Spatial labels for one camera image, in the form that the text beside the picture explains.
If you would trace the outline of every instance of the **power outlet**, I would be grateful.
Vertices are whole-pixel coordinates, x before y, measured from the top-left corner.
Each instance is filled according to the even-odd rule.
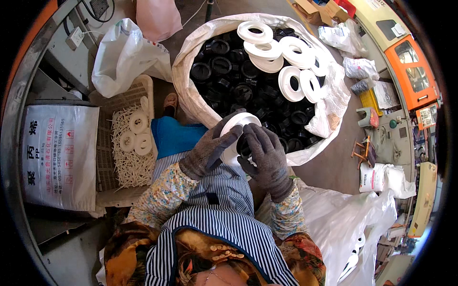
[[[65,42],[70,47],[70,49],[74,51],[80,46],[81,42],[83,41],[83,38],[84,34],[81,31],[81,28],[76,27],[70,32],[70,35],[67,37]]]

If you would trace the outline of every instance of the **floral sleeve cover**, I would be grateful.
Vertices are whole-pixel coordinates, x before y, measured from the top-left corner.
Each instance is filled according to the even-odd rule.
[[[171,165],[138,198],[124,223],[138,221],[160,229],[180,204],[188,200],[189,192],[196,188],[197,183],[180,170],[178,163]]]
[[[297,233],[309,233],[305,226],[302,199],[299,196],[296,180],[291,194],[280,203],[272,204],[272,227],[274,233],[281,239]]]

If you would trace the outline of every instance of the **yellow crate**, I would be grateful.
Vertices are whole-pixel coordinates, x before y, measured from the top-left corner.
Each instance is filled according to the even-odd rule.
[[[372,107],[372,108],[375,109],[375,111],[377,112],[378,116],[382,116],[383,115],[383,112],[380,111],[380,109],[378,109],[378,104],[377,104],[377,100],[375,98],[375,94],[374,94],[374,89],[373,88],[371,88],[370,90],[368,90],[366,92],[363,92],[360,95],[360,100],[363,103],[363,107]]]

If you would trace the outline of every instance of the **blue cloth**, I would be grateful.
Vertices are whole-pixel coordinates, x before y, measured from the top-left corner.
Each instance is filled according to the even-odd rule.
[[[191,150],[207,130],[203,124],[182,126],[169,116],[151,120],[151,132],[158,148],[157,160]]]

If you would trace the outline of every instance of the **machine window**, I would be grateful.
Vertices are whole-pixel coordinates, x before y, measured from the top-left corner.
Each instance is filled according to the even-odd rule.
[[[404,41],[402,44],[394,48],[398,54],[399,60],[402,64],[417,63],[418,56],[409,41]]]
[[[405,69],[405,72],[407,73],[407,77],[410,80],[414,92],[422,91],[430,86],[425,69],[421,66]]]

